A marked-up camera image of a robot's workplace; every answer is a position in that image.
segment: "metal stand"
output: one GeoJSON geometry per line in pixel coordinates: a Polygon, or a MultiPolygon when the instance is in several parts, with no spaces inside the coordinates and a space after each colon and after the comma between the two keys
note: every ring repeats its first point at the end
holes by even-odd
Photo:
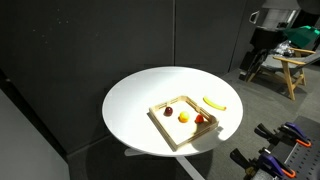
{"type": "MultiPolygon", "coordinates": [[[[145,154],[143,152],[137,151],[132,148],[128,148],[125,150],[124,154],[126,156],[137,156],[145,154]]],[[[181,164],[181,166],[186,170],[186,172],[192,177],[194,180],[205,180],[201,174],[192,166],[192,164],[184,157],[178,156],[176,160],[181,164]]]]}

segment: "gray floor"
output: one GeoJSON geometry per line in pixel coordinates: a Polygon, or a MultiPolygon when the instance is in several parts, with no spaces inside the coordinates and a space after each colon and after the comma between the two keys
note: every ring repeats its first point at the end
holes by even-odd
{"type": "MultiPolygon", "coordinates": [[[[247,158],[259,156],[258,150],[268,146],[266,140],[253,132],[259,123],[270,130],[284,122],[293,122],[299,116],[320,123],[320,66],[309,66],[305,73],[307,86],[295,90],[296,101],[287,97],[285,85],[272,82],[267,76],[258,76],[251,83],[239,80],[238,70],[222,76],[242,100],[244,115],[241,125],[218,148],[187,159],[205,179],[242,179],[244,170],[230,159],[229,154],[238,148],[247,158]]],[[[125,149],[126,146],[110,136],[70,155],[71,180],[191,179],[174,158],[125,157],[125,149]]]]}

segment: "wooden tray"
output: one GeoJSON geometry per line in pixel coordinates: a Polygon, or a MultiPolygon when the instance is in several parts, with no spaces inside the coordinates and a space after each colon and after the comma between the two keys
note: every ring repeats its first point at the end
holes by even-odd
{"type": "Polygon", "coordinates": [[[151,120],[158,128],[164,139],[173,151],[192,140],[200,137],[206,132],[215,129],[219,121],[203,108],[199,107],[188,96],[179,96],[156,106],[150,107],[151,120]],[[165,108],[173,109],[171,116],[164,115],[165,108]],[[188,122],[179,121],[180,112],[187,111],[190,115],[188,122]],[[204,117],[203,123],[195,123],[198,114],[204,117]]]}

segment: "round white table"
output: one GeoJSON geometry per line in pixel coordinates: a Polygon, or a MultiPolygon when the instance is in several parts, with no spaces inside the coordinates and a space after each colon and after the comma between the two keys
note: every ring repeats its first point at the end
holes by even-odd
{"type": "MultiPolygon", "coordinates": [[[[241,123],[243,107],[236,91],[222,79],[197,69],[169,66],[143,70],[118,82],[106,95],[102,113],[110,132],[130,147],[125,153],[127,156],[146,153],[176,157],[183,166],[185,163],[188,166],[184,156],[212,150],[232,136],[241,123]],[[173,151],[148,113],[150,107],[181,95],[190,97],[214,115],[219,125],[173,151]],[[203,101],[204,96],[227,109],[210,107],[203,101]]],[[[188,173],[195,179],[200,178],[197,172],[188,173]]]]}

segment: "banana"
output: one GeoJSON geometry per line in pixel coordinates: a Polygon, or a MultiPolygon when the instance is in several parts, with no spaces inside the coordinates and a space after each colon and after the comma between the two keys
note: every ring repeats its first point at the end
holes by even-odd
{"type": "Polygon", "coordinates": [[[210,99],[208,99],[207,96],[204,96],[203,100],[204,100],[204,102],[206,102],[209,106],[211,106],[213,108],[219,109],[221,111],[225,111],[227,109],[227,107],[225,107],[225,106],[220,106],[218,104],[213,103],[212,101],[210,101],[210,99]]]}

